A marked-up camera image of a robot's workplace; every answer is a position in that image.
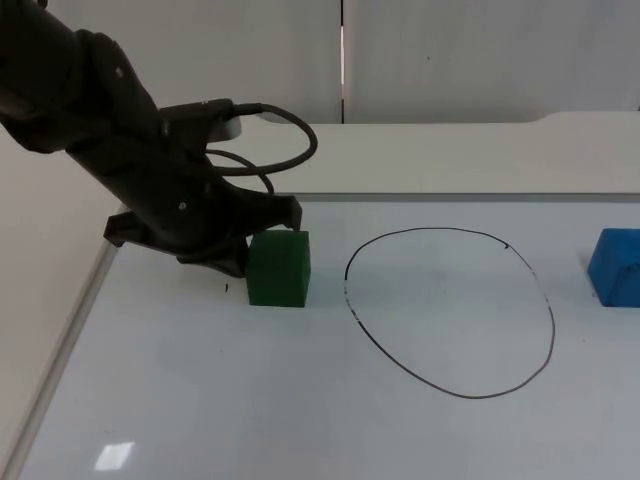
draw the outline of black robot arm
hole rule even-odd
[[[109,218],[105,238],[242,277],[247,236],[300,228],[294,197],[244,190],[223,175],[302,163],[317,148],[308,125],[277,107],[226,99],[158,110],[113,40],[73,32],[43,7],[0,0],[0,122],[28,150],[65,150],[129,208]],[[239,117],[263,111],[300,126],[307,151],[273,166],[213,167],[206,145],[239,135]]]

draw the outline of black circle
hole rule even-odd
[[[367,246],[369,246],[372,243],[374,243],[374,242],[376,242],[378,240],[381,240],[383,238],[391,237],[393,235],[399,235],[401,233],[417,232],[417,231],[422,231],[422,230],[448,230],[448,231],[454,231],[454,232],[470,233],[470,234],[473,234],[473,235],[478,235],[478,236],[490,238],[492,240],[500,242],[502,245],[504,245],[505,249],[510,249],[520,259],[520,261],[522,261],[522,263],[524,263],[526,265],[526,267],[531,272],[531,275],[533,275],[533,278],[535,279],[536,284],[538,285],[538,289],[540,290],[540,294],[544,298],[544,301],[547,304],[547,309],[549,311],[549,319],[551,320],[551,340],[549,342],[549,348],[548,348],[548,351],[547,351],[547,356],[546,356],[544,362],[542,363],[542,365],[540,365],[540,367],[538,367],[538,369],[536,369],[531,375],[529,375],[529,377],[527,377],[520,384],[516,385],[515,387],[509,388],[507,390],[502,390],[500,392],[490,393],[490,394],[486,394],[486,395],[467,395],[467,394],[463,394],[463,393],[454,392],[454,391],[449,390],[447,388],[444,388],[444,387],[442,387],[440,385],[437,385],[437,384],[429,381],[428,379],[424,378],[423,376],[415,373],[413,370],[411,370],[410,368],[405,366],[402,362],[400,362],[400,360],[395,358],[391,353],[389,353],[380,344],[380,342],[378,342],[378,340],[376,340],[376,338],[371,334],[371,332],[369,332],[369,330],[365,326],[364,322],[362,322],[362,320],[360,320],[360,318],[358,317],[358,314],[356,313],[355,309],[351,306],[351,301],[349,300],[349,270],[351,269],[351,265],[353,264],[353,261],[356,259],[358,254],[363,249],[365,249]],[[549,365],[549,362],[551,361],[551,356],[553,355],[553,348],[554,348],[555,339],[556,339],[556,320],[555,320],[555,317],[553,315],[553,309],[551,308],[551,302],[549,302],[549,297],[547,296],[545,291],[542,289],[542,285],[540,283],[540,280],[538,279],[538,275],[536,274],[535,270],[531,267],[531,265],[529,265],[529,262],[527,262],[525,260],[525,258],[515,248],[513,248],[511,245],[509,245],[507,242],[505,242],[501,238],[498,238],[498,237],[496,237],[494,235],[491,235],[489,233],[480,232],[480,231],[476,231],[476,230],[468,230],[468,229],[465,229],[465,228],[455,228],[455,227],[415,227],[415,228],[407,228],[407,229],[404,229],[404,230],[397,230],[397,231],[394,231],[394,232],[385,233],[383,235],[375,237],[374,239],[369,240],[368,242],[366,242],[366,243],[362,244],[360,247],[358,247],[358,249],[354,252],[354,254],[349,259],[349,262],[347,263],[347,267],[345,268],[345,271],[344,271],[344,298],[345,298],[345,301],[347,303],[347,307],[349,308],[349,311],[353,315],[353,318],[356,320],[356,322],[358,322],[358,326],[362,329],[362,331],[367,336],[367,338],[378,348],[378,350],[380,350],[382,353],[384,353],[384,355],[389,360],[391,360],[393,363],[395,363],[398,367],[400,367],[406,373],[411,375],[413,378],[421,381],[422,383],[424,383],[426,385],[429,385],[432,388],[435,388],[436,390],[439,390],[439,391],[441,391],[443,393],[446,393],[447,395],[451,395],[453,397],[465,398],[465,399],[469,399],[469,400],[483,400],[483,399],[487,399],[487,398],[501,397],[503,395],[508,395],[509,393],[513,393],[516,390],[520,390],[522,387],[528,385],[534,378],[536,378],[540,374],[540,372],[542,372],[547,367],[547,365]]]

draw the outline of green block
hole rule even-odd
[[[304,307],[311,276],[309,232],[254,235],[245,273],[251,305]]]

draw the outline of cable connector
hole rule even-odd
[[[264,113],[264,108],[261,103],[241,103],[240,105],[234,105],[233,108],[234,113],[238,117]]]

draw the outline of blue block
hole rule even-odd
[[[640,307],[640,230],[606,228],[591,257],[589,277],[606,307]]]

